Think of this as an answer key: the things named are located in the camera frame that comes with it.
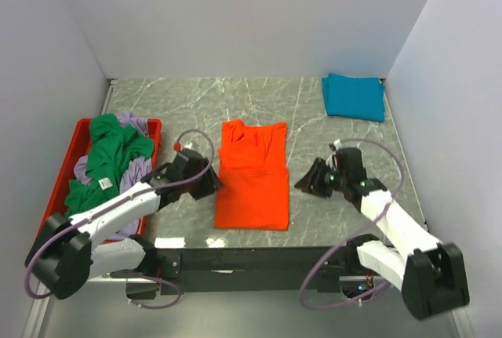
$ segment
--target orange shirt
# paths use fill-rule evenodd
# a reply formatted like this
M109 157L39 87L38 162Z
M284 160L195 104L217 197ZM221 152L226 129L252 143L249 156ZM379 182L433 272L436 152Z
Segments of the orange shirt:
M216 228L285 231L289 223L285 122L246 126L224 122L220 175L225 188L216 195Z

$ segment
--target white wall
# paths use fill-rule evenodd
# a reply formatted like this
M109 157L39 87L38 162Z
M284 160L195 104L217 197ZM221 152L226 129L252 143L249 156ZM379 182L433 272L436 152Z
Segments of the white wall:
M105 79L62 0L0 0L1 335L20 336L32 300L24 258L76 121L99 114Z
M432 231L464 252L476 336L500 336L502 0L428 0L387 91Z
M427 0L67 0L108 77L389 72Z

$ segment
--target clothing tag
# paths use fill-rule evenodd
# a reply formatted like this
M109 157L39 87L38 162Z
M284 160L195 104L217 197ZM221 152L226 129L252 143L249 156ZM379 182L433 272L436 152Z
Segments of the clothing tag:
M113 187L113 184L111 183L110 179L107 177L99 180L98 183L100 183L100 187L103 190L108 189L109 187Z

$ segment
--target marble table surface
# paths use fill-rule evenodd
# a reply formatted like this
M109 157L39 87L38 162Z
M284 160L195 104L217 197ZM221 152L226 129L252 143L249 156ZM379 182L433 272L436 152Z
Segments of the marble table surface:
M404 162L398 134L386 103L385 123L327 117L320 78L160 78L112 81L106 111L131 110L138 116L162 120L158 165L173 159L173 143L185 129L199 128L220 147L221 123L240 118L247 125L287 122L286 160L289 169L288 231L219 230L213 226L216 196L194 202L185 194L149 216L145 235L160 248L281 247L333 245L368 220L341 194L322 199L293 188L316 157L329 155L328 143L337 138L365 137L386 144ZM203 138L199 150L208 154ZM394 161L370 144L355 144L363 153L368 176L396 188L399 172ZM214 169L218 173L216 155ZM413 183L406 167L400 205L423 227ZM383 235L373 228L369 232Z

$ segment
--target teal folded cloth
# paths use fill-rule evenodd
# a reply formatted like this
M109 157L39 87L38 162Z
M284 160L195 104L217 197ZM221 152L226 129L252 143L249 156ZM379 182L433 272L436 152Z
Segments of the teal folded cloth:
M322 79L328 116L384 122L384 85L379 78L349 78L330 74Z

